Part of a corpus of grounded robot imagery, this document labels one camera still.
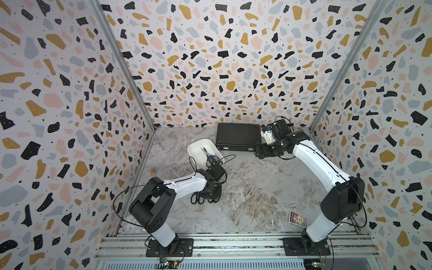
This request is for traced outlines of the white plastic storage box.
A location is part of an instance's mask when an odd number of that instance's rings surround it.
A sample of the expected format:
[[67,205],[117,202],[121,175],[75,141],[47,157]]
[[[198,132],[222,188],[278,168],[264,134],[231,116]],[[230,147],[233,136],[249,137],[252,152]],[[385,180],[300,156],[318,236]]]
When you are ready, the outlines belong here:
[[214,156],[216,161],[220,161],[221,163],[225,162],[222,154],[209,139],[201,139],[190,144],[187,148],[187,152],[193,157],[198,169],[206,170],[208,168],[207,161],[210,156]]

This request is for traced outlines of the all black scissors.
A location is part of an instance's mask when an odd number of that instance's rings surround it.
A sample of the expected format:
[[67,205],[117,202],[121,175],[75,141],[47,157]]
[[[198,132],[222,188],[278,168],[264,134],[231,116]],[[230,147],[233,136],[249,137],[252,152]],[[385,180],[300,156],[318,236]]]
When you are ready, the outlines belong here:
[[202,197],[202,192],[194,192],[191,196],[191,204],[195,205],[195,204],[199,204],[202,205],[205,202],[205,199]]

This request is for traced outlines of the blue handled scissors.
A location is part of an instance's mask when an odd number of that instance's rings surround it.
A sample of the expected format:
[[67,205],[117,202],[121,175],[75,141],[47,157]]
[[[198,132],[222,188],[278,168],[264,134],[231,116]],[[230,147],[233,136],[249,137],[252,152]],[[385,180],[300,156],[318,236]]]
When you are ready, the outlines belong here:
[[208,168],[212,167],[213,165],[215,165],[216,163],[218,163],[218,158],[215,155],[211,155],[206,148],[202,148],[203,152],[206,154],[207,156],[207,161],[206,161],[206,166]]

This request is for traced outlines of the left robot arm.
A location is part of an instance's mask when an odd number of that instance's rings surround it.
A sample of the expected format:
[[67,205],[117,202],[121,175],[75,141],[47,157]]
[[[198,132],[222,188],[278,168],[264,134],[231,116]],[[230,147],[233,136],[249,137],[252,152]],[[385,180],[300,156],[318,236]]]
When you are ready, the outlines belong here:
[[160,246],[171,248],[178,240],[177,234],[167,224],[174,203],[189,195],[196,196],[196,204],[200,204],[201,199],[216,203],[221,198],[226,180],[227,173],[218,164],[174,180],[153,177],[131,203],[129,213]]

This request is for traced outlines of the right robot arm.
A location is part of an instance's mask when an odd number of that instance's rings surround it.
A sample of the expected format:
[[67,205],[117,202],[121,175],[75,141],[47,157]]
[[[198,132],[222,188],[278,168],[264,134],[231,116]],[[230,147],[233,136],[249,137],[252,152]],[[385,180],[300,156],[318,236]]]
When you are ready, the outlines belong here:
[[301,233],[302,247],[312,248],[322,243],[338,225],[366,210],[363,204],[364,180],[337,168],[303,131],[280,133],[264,128],[261,136],[265,143],[256,147],[258,158],[280,158],[285,153],[293,154],[318,177],[327,191],[320,203],[321,213]]

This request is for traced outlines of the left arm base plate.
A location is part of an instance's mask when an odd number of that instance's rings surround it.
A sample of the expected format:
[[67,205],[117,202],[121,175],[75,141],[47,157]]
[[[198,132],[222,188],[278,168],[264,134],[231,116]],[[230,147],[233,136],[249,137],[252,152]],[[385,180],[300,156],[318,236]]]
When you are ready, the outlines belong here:
[[175,238],[167,247],[162,246],[157,240],[150,240],[146,257],[191,257],[194,248],[193,244],[193,238]]

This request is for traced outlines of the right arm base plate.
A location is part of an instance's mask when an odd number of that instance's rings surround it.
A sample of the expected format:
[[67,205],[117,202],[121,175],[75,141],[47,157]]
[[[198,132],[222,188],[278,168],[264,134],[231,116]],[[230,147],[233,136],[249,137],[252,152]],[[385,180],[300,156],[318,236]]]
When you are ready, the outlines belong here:
[[305,237],[286,237],[282,239],[282,246],[286,256],[327,256],[331,254],[326,240],[314,243]]

